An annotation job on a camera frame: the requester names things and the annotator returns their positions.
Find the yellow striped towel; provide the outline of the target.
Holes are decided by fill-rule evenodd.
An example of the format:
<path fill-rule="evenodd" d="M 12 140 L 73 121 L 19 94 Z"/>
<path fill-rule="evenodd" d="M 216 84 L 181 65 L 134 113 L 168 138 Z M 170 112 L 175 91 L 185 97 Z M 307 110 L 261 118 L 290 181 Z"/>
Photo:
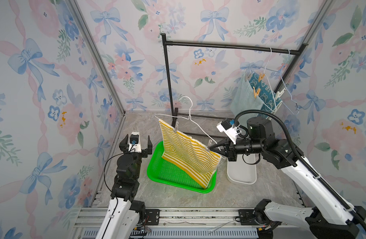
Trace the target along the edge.
<path fill-rule="evenodd" d="M 164 145 L 162 158 L 183 170 L 202 188 L 207 188 L 222 156 L 191 136 L 179 130 L 174 132 L 164 120 L 158 121 Z"/>

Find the white wire hanger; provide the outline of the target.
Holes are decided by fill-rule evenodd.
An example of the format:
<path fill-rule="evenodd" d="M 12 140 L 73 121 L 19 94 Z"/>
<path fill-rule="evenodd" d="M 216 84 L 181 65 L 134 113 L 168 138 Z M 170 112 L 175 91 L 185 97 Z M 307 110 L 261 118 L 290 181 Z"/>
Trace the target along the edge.
<path fill-rule="evenodd" d="M 207 136 L 210 139 L 211 142 L 217 143 L 217 141 L 213 137 L 211 137 L 198 123 L 196 123 L 195 121 L 193 121 L 192 115 L 191 115 L 191 109 L 192 109 L 192 107 L 193 107 L 194 104 L 193 104 L 192 99 L 190 97 L 188 97 L 188 96 L 182 96 L 181 98 L 179 98 L 179 100 L 180 99 L 183 99 L 183 98 L 187 98 L 191 102 L 191 106 L 189 108 L 189 115 L 187 117 L 178 116 L 178 113 L 175 113 L 175 111 L 173 111 L 172 115 L 156 113 L 155 114 L 155 117 L 157 119 L 160 119 L 158 116 L 166 116 L 166 117 L 173 118 L 175 121 L 177 121 L 177 119 L 188 120 L 188 121 L 192 122 L 193 124 L 195 124 L 204 133 L 204 135 Z"/>

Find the clear clothespin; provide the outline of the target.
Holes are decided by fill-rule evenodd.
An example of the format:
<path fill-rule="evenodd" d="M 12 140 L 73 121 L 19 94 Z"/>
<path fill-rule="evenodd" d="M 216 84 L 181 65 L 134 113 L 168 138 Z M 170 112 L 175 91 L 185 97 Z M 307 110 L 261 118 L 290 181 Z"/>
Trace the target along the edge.
<path fill-rule="evenodd" d="M 174 132 L 178 131 L 179 123 L 177 121 L 172 122 L 172 127 Z"/>

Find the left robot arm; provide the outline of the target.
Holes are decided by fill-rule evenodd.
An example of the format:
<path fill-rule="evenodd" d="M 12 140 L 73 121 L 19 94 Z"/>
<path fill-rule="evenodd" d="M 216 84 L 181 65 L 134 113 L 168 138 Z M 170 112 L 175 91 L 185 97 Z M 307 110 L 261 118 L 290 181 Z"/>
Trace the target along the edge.
<path fill-rule="evenodd" d="M 110 191 L 109 205 L 100 226 L 97 239 L 129 239 L 134 230 L 146 234 L 146 207 L 135 200 L 139 189 L 142 159 L 153 152 L 153 144 L 148 139 L 147 148 L 142 148 L 140 133 L 132 132 L 120 142 L 121 153 L 116 159 L 116 175 Z"/>

